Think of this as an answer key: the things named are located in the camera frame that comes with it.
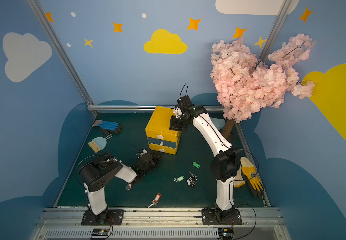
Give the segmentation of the yellow drawer cabinet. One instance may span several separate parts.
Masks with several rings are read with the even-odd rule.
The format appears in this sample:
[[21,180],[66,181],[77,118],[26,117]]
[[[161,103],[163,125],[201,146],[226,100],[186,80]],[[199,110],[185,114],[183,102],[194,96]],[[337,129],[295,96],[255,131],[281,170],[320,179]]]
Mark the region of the yellow drawer cabinet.
[[150,150],[177,154],[181,132],[170,130],[171,117],[176,118],[173,109],[155,108],[145,129]]

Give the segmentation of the key with red tag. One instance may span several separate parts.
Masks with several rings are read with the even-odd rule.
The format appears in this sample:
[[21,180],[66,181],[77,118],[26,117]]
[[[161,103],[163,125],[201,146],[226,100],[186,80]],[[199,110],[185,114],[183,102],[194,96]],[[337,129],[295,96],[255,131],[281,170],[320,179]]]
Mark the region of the key with red tag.
[[152,203],[148,206],[148,208],[151,208],[152,206],[155,206],[158,204],[159,200],[161,198],[161,194],[158,193],[155,198],[153,199]]

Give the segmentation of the key with green tag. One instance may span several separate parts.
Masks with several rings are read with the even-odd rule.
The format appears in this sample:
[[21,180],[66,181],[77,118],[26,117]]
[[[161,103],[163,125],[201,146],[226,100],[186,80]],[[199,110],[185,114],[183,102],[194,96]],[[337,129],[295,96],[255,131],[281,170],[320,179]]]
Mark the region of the key with green tag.
[[196,162],[192,162],[192,165],[193,165],[195,168],[197,168],[197,169],[200,168],[200,165],[199,165],[198,163],[196,163]]

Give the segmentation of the key with black fob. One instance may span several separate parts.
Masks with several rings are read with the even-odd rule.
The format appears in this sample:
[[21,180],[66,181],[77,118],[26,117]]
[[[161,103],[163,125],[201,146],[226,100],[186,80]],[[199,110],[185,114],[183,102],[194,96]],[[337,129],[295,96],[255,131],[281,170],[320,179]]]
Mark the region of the key with black fob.
[[189,171],[189,173],[190,173],[190,177],[188,177],[188,179],[190,179],[190,181],[192,183],[190,185],[190,187],[194,188],[196,186],[196,184],[197,184],[198,179],[197,179],[197,176],[194,175],[191,171]]

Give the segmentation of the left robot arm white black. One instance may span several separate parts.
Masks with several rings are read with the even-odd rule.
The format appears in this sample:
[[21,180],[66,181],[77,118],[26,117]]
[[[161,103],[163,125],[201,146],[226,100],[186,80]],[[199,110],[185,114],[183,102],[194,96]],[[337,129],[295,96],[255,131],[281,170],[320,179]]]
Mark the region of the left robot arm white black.
[[85,164],[78,171],[85,192],[88,195],[88,209],[84,212],[82,226],[120,226],[124,218],[124,210],[108,208],[105,187],[113,179],[118,178],[127,183],[127,190],[139,183],[147,173],[155,170],[161,160],[159,153],[147,153],[143,150],[138,160],[127,166],[111,153],[95,155],[95,159]]

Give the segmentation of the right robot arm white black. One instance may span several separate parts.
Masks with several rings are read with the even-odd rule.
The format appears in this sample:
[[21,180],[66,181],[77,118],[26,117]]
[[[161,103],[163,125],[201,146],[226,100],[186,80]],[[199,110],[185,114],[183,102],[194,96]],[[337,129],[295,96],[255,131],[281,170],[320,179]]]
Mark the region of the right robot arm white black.
[[243,181],[241,176],[241,151],[233,149],[212,122],[202,105],[195,106],[189,96],[178,99],[170,120],[170,130],[186,131],[193,125],[210,146],[214,159],[210,170],[217,180],[215,216],[221,223],[229,220],[235,213],[233,188],[235,182]]

